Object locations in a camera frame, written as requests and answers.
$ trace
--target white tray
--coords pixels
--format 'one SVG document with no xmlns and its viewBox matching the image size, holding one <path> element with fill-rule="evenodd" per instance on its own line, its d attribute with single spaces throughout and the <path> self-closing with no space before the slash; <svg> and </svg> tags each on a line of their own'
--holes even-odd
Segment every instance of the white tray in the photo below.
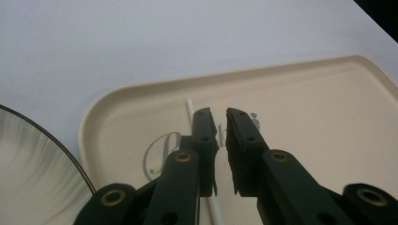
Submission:
<svg viewBox="0 0 398 225">
<path fill-rule="evenodd" d="M 94 186 L 139 188 L 159 175 L 164 149 L 191 135 L 189 98 L 196 110 L 211 108 L 221 134 L 216 179 L 225 224 L 261 223 L 255 199 L 234 196 L 222 142 L 228 107 L 255 113 L 268 146 L 292 153 L 324 187 L 342 193 L 361 182 L 398 197 L 398 89 L 360 56 L 117 88 L 91 105 L 79 130 Z M 201 224 L 211 224 L 202 205 Z"/>
</svg>

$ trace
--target beige plastic tray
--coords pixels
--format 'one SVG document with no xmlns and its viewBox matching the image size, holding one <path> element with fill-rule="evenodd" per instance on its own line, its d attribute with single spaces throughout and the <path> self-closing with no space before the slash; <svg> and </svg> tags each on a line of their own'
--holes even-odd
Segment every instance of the beige plastic tray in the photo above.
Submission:
<svg viewBox="0 0 398 225">
<path fill-rule="evenodd" d="M 398 89 L 374 63 L 347 56 L 117 88 L 96 100 L 79 130 L 96 188 L 140 187 L 160 174 L 179 135 L 191 134 L 187 99 L 210 107 L 224 224 L 260 224 L 255 199 L 234 196 L 224 147 L 228 107 L 252 113 L 270 148 L 292 153 L 324 187 L 367 183 L 398 197 Z M 207 202 L 201 224 L 211 224 Z"/>
</svg>

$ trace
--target white table surface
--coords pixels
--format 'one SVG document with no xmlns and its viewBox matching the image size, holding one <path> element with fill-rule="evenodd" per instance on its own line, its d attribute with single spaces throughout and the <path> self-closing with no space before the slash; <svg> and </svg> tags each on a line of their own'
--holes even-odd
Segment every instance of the white table surface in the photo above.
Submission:
<svg viewBox="0 0 398 225">
<path fill-rule="evenodd" d="M 351 0 L 0 1 L 0 104 L 78 159 L 82 115 L 120 85 L 350 54 L 398 82 L 398 44 Z"/>
</svg>

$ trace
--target black mechanical arm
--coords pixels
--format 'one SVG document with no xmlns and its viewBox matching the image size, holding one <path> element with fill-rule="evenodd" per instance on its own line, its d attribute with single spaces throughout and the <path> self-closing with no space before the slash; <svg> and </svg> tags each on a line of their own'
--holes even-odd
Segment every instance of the black mechanical arm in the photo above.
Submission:
<svg viewBox="0 0 398 225">
<path fill-rule="evenodd" d="M 216 132 L 210 109 L 197 111 L 191 136 L 181 138 L 159 178 L 138 189 L 101 188 L 74 224 L 198 224 L 199 198 L 217 193 Z M 398 224 L 398 202 L 390 194 L 365 184 L 348 185 L 343 195 L 320 186 L 293 155 L 270 150 L 243 111 L 227 110 L 226 148 L 235 192 L 257 198 L 264 224 Z"/>
</svg>

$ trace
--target white straw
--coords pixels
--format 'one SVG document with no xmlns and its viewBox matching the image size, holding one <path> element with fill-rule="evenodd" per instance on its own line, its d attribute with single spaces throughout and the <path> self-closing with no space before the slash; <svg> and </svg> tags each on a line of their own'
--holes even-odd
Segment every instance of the white straw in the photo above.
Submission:
<svg viewBox="0 0 398 225">
<path fill-rule="evenodd" d="M 188 112 L 190 113 L 190 119 L 191 119 L 191 125 L 192 125 L 193 114 L 195 113 L 195 110 L 193 108 L 193 103 L 192 103 L 191 99 L 187 100 L 187 106 L 188 106 Z M 217 199 L 217 196 L 214 195 L 214 192 L 210 197 L 207 198 L 207 200 L 208 200 L 208 204 L 210 205 L 210 212 L 211 212 L 211 216 L 213 218 L 213 224 L 214 225 L 223 225 L 222 212 L 220 210 L 219 200 Z"/>
</svg>

